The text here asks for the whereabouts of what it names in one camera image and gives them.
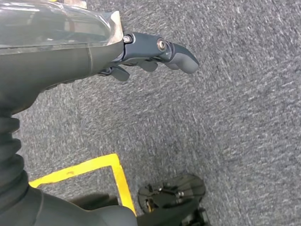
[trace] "yellow floor tape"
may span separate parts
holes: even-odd
[[[57,172],[53,172],[41,178],[31,181],[29,182],[29,185],[36,188],[43,184],[57,183],[68,178],[75,177],[81,174],[84,174],[108,166],[111,166],[113,171],[115,180],[116,181],[122,205],[130,208],[134,214],[136,214],[130,190],[128,189],[127,179],[125,178],[124,172],[123,171],[123,168],[121,165],[119,158],[117,154],[100,156],[84,161],[78,165],[61,169]]]

